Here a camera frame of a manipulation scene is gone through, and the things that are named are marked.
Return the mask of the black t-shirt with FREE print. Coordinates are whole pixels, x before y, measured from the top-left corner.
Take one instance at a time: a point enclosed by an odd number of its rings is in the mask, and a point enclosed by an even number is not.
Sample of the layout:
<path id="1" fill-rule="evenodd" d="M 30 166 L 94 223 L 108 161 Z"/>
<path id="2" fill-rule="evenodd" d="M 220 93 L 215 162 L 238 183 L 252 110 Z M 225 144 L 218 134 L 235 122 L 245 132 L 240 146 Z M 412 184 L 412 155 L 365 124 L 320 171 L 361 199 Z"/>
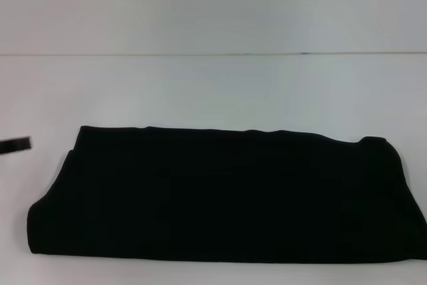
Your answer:
<path id="1" fill-rule="evenodd" d="M 390 143 L 292 131 L 83 126 L 27 239 L 66 256 L 427 260 L 427 221 Z"/>

